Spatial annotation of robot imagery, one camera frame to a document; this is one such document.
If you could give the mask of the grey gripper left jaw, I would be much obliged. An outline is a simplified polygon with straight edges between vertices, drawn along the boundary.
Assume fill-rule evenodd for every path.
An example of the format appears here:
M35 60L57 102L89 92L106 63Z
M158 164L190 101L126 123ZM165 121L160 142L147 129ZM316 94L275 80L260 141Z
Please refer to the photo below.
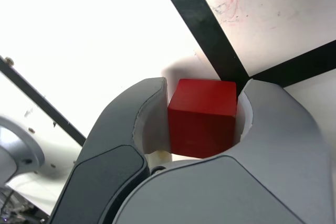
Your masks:
M102 111L50 216L50 223L112 223L150 175L146 155L169 153L167 81L144 79Z

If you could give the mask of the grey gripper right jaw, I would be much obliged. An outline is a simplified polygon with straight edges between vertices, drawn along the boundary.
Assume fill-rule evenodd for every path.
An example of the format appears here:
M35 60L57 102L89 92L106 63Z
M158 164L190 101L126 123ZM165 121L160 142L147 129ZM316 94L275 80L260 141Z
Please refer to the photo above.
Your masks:
M331 160L310 113L280 86L250 80L239 142L142 182L114 223L330 223Z

